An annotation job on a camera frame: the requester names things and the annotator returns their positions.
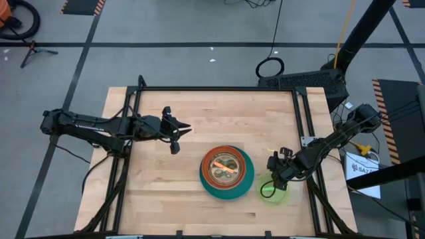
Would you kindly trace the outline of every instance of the black floor stripe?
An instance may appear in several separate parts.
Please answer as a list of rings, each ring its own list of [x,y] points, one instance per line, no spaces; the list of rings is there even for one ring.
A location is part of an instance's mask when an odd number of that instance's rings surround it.
[[[88,33],[86,42],[84,44],[84,48],[81,52],[80,60],[78,61],[78,64],[76,66],[74,76],[72,77],[72,80],[68,89],[68,93],[66,94],[65,101],[62,106],[62,108],[65,110],[69,110],[72,97],[74,96],[78,80],[80,79],[81,71],[84,67],[84,63],[87,58],[88,50],[90,49],[90,43],[93,40],[94,32],[96,31],[96,27],[98,26],[98,23],[99,23],[99,18],[100,16],[95,16],[92,22],[92,26],[90,27],[90,32]],[[55,137],[53,140],[53,143],[57,143],[57,142],[58,142],[58,138]],[[41,164],[39,174],[35,181],[33,191],[31,192],[31,196],[27,203],[27,207],[25,208],[24,215],[21,219],[21,223],[19,224],[18,231],[16,233],[15,238],[19,238],[19,239],[24,238],[25,234],[27,233],[29,224],[31,222],[31,218],[33,217],[35,206],[37,204],[37,201],[39,200],[40,193],[47,176],[48,168],[50,167],[50,163],[53,158],[54,150],[55,150],[55,147],[50,143],[47,148],[46,154],[44,155],[44,159]]]
[[[414,68],[416,69],[416,72],[419,75],[419,79],[422,83],[425,83],[425,72],[424,69],[422,68],[422,65],[416,55],[416,53],[414,52],[413,48],[410,47],[410,41],[407,37],[406,32],[403,29],[403,26],[401,25],[400,19],[398,18],[396,11],[394,10],[394,8],[391,7],[390,9],[390,15],[392,17],[392,20],[394,21],[394,24],[396,25],[396,28],[398,30],[398,33],[400,34],[401,39],[403,40],[403,43],[406,44],[408,47],[407,52],[410,56],[410,59],[412,60],[412,63],[414,65]]]
[[[0,42],[0,47],[25,47],[31,43]],[[39,47],[85,47],[86,42],[38,42]],[[167,47],[271,47],[270,42],[91,42],[90,47],[167,48]],[[276,42],[281,48],[335,48],[337,43]],[[425,48],[425,43],[365,43],[362,48]]]

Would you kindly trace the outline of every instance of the black pole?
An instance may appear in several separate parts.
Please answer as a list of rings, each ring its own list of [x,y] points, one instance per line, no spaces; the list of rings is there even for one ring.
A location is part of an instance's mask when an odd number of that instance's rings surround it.
[[[360,50],[361,46],[370,37],[386,13],[396,0],[373,0],[365,14],[361,17],[356,27],[351,32],[347,41],[338,53],[337,68],[347,71],[354,56]],[[329,70],[333,68],[335,59],[329,61],[321,67],[321,70]]]
[[[360,177],[355,177],[354,179],[348,180],[347,184],[353,189],[359,190],[405,179],[423,172],[425,172],[425,156],[417,157],[405,163],[380,169]]]

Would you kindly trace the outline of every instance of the yellow cable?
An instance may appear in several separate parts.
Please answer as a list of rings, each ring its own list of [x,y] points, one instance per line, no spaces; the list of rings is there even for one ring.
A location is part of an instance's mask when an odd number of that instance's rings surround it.
[[[351,13],[353,12],[354,9],[354,4],[356,3],[356,0],[352,0],[351,1],[351,6],[350,6],[350,11],[348,12],[347,18],[345,19],[345,23],[344,23],[344,27],[343,27],[343,32],[341,33],[341,35],[339,36],[339,41],[338,41],[338,45],[337,45],[337,52],[335,53],[335,62],[333,63],[333,68],[336,69],[337,68],[337,60],[338,60],[338,53],[339,53],[339,46],[341,45],[341,42],[343,41],[343,37],[345,34],[345,30],[347,29],[347,25],[348,22],[350,20],[351,17]]]

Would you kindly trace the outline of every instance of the black stand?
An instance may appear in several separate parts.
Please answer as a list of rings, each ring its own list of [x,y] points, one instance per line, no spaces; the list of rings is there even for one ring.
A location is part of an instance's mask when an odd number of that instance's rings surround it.
[[[19,36],[19,33],[17,33],[11,26],[9,26],[2,18],[0,18],[0,21],[5,25],[5,27],[7,27],[10,31],[12,31],[13,34]],[[21,41],[23,41],[24,43],[28,43],[25,39],[21,39]],[[28,58],[30,56],[32,56],[36,53],[40,53],[40,52],[58,54],[57,51],[47,50],[47,49],[36,47],[36,42],[35,42],[35,40],[33,40],[33,41],[31,41],[31,44],[29,45],[28,53],[25,56],[24,61],[22,61],[21,68],[25,67],[25,65],[27,64]]]

